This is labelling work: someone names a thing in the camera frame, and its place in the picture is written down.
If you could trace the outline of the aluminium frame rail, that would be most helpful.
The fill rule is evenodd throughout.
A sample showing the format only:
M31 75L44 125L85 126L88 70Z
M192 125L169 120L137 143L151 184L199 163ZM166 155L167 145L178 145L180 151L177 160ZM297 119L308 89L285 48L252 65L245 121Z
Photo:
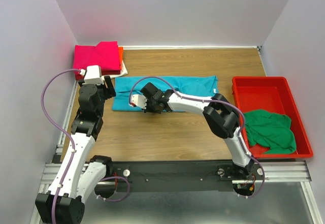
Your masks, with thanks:
M129 102L131 100L132 95L133 94L131 93L129 96ZM241 134L242 134L245 119L244 119L243 113L240 110L239 110L239 113L240 113L240 127L242 128L241 129ZM88 165L89 165L90 161L92 159L94 159L96 156L94 156L91 159L86 158L86 162L84 164L85 170L88 169ZM254 161L254 164L257 164L260 166L262 174L263 174L263 179L262 179L262 181L255 183L256 190L251 196L241 195L240 193L233 191L236 195L238 195L240 197L243 197L246 199L255 197L259 193L259 191L261 191L263 185L266 182L298 182L298 181L308 181L310 179L310 175L307 171L307 166L303 162L259 162L253 156L252 153L251 153L251 159ZM97 183L97 185L101 182L106 181L106 180L113 180L113 179L118 179L118 178L119 178L118 176L113 176L112 174L107 175L104 178L102 178ZM104 198L100 195L97 195L95 193L95 191L93 191L91 194L95 194L98 199L106 201L106 202L119 202L119 201L125 199L129 195L129 193L130 193L130 191L127 191L123 195L121 195L119 193L114 193L113 196L109 197L109 198Z

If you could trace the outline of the pink folded t shirt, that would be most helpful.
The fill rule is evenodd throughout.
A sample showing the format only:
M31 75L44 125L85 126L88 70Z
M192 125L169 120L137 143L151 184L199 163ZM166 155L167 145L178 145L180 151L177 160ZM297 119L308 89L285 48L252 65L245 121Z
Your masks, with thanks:
M74 69L86 69L98 65L102 71L120 71L117 41L99 42L95 46L76 45L74 49Z

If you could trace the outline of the teal t shirt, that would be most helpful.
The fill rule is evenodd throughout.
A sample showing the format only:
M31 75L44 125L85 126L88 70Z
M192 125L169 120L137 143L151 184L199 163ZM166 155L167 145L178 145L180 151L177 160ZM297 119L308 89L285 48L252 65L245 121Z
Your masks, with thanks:
M151 82L158 89L166 91L170 89L170 84L176 91L184 94L199 97L213 96L218 92L216 76L209 77L182 77L182 76L162 76L161 79L143 77L118 77L115 79L116 97L114 99L113 111L140 112L141 108L129 105L129 94L140 94L140 90Z

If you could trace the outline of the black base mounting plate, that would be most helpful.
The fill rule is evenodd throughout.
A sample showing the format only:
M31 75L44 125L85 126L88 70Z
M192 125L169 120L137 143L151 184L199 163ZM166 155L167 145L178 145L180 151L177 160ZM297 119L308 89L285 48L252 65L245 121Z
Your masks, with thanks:
M259 165L243 172L231 160L113 162L111 174L119 178L99 183L97 195L216 190L251 196L263 179Z

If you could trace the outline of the orange folded t shirt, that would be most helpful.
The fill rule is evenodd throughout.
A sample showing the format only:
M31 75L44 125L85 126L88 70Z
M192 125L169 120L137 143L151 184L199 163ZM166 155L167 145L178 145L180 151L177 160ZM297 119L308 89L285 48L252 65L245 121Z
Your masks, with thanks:
M123 60L123 47L118 47L118 52L119 52L119 60L122 62Z

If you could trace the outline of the green t shirt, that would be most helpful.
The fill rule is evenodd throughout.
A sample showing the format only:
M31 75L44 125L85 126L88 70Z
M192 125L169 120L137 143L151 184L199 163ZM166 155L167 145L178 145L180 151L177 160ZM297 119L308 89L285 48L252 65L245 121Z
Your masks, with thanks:
M266 148L266 154L292 154L297 145L287 115L253 110L244 114L248 143Z

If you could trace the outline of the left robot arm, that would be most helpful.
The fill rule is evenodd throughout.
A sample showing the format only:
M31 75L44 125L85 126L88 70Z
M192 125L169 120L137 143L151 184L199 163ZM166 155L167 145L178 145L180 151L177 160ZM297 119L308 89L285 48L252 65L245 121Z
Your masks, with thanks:
M70 143L61 166L35 205L43 223L80 223L85 202L97 183L112 177L111 158L96 156L84 169L86 158L103 125L104 104L116 96L109 76L101 83L79 81L79 108L69 134Z

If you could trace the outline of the red plastic bin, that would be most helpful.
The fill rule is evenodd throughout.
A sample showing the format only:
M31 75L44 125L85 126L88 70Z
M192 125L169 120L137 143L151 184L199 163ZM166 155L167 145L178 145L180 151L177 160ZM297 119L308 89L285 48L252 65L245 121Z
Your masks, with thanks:
M243 112L266 110L270 113L287 115L291 119L290 130L296 140L297 149L291 154L266 154L268 150L259 144L250 145L246 130L243 139L256 158L311 158L312 147L307 137L294 97L284 77L234 77L232 90L235 105Z

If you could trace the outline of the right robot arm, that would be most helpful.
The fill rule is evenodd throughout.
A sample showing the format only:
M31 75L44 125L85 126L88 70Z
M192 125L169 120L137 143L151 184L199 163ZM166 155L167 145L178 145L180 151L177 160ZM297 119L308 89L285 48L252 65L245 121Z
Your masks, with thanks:
M231 153L232 175L238 179L251 175L254 161L241 135L239 110L223 95L217 93L213 97L198 97L172 89L162 91L149 82L140 94L131 97L131 102L144 112L180 111L203 116L211 132L224 140Z

